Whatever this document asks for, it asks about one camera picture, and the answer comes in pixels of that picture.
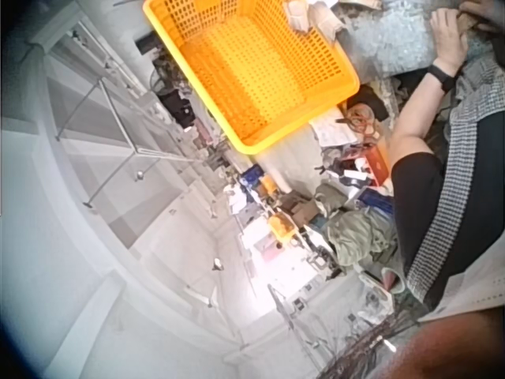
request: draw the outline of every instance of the black sleeve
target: black sleeve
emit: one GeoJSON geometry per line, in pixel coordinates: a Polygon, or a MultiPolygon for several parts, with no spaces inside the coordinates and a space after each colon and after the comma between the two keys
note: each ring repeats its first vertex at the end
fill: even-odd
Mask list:
{"type": "Polygon", "coordinates": [[[395,223],[406,273],[436,213],[442,192],[443,165],[418,152],[401,158],[391,172],[395,223]]]}

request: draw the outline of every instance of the hand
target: hand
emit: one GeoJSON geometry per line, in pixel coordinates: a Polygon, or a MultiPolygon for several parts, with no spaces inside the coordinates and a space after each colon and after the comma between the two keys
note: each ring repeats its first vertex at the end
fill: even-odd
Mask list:
{"type": "Polygon", "coordinates": [[[459,35],[456,9],[438,9],[432,13],[430,24],[435,37],[437,58],[435,66],[447,75],[456,76],[468,52],[466,34],[459,35]]]}
{"type": "Polygon", "coordinates": [[[475,14],[489,21],[490,24],[479,24],[478,28],[488,32],[505,33],[505,2],[503,0],[473,0],[463,2],[459,9],[475,14]]]}

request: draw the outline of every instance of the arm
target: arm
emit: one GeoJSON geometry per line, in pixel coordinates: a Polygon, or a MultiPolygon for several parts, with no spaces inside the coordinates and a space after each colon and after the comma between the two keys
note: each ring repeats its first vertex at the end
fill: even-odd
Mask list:
{"type": "MultiPolygon", "coordinates": [[[[436,41],[438,58],[435,66],[454,77],[466,58],[466,35],[460,36],[458,11],[438,9],[433,12],[431,26],[436,41]]],[[[394,166],[404,156],[416,152],[430,152],[424,142],[445,93],[441,83],[427,73],[402,110],[391,137],[390,158],[394,166]]]]}

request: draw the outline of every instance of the black wristwatch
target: black wristwatch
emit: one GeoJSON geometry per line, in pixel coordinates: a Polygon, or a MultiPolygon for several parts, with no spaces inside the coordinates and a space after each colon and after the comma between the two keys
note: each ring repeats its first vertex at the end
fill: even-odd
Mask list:
{"type": "Polygon", "coordinates": [[[428,72],[436,77],[440,83],[442,83],[442,90],[446,93],[448,93],[456,85],[456,79],[454,77],[447,75],[435,65],[429,66],[428,72]]]}

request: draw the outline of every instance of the orange plastic basket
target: orange plastic basket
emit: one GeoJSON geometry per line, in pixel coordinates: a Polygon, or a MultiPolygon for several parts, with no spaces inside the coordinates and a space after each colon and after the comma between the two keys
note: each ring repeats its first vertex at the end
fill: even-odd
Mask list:
{"type": "Polygon", "coordinates": [[[235,148],[257,154],[354,95],[342,48],[294,32],[282,0],[147,0],[144,12],[235,148]]]}

